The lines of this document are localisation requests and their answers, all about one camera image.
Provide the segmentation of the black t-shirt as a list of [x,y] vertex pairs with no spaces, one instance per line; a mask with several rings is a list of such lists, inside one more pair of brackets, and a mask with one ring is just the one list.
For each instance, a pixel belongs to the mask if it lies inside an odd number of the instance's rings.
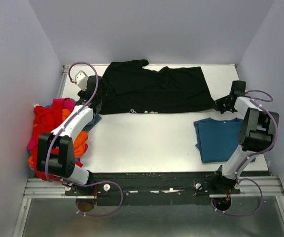
[[145,59],[112,62],[102,78],[105,98],[102,115],[127,113],[188,113],[213,108],[201,67],[163,67],[159,71],[145,67]]

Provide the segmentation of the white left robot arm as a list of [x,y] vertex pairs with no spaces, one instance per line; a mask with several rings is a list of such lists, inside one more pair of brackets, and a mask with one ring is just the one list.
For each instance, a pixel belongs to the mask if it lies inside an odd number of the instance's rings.
[[97,121],[106,92],[101,76],[84,76],[83,79],[85,89],[79,91],[80,99],[71,114],[51,132],[39,135],[35,170],[45,175],[47,181],[63,178],[77,183],[77,190],[88,195],[94,187],[89,180],[91,172],[76,163],[73,145],[83,129]]

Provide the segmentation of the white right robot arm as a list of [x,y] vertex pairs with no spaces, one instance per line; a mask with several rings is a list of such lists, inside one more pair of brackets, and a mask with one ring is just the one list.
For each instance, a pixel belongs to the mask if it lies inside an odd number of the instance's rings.
[[244,116],[238,136],[238,146],[230,159],[215,173],[211,188],[220,194],[238,183],[238,178],[246,166],[258,155],[271,150],[278,137],[280,115],[270,112],[256,103],[256,98],[249,98],[245,91],[246,82],[232,82],[229,95],[215,100],[214,109],[221,114],[230,111]]

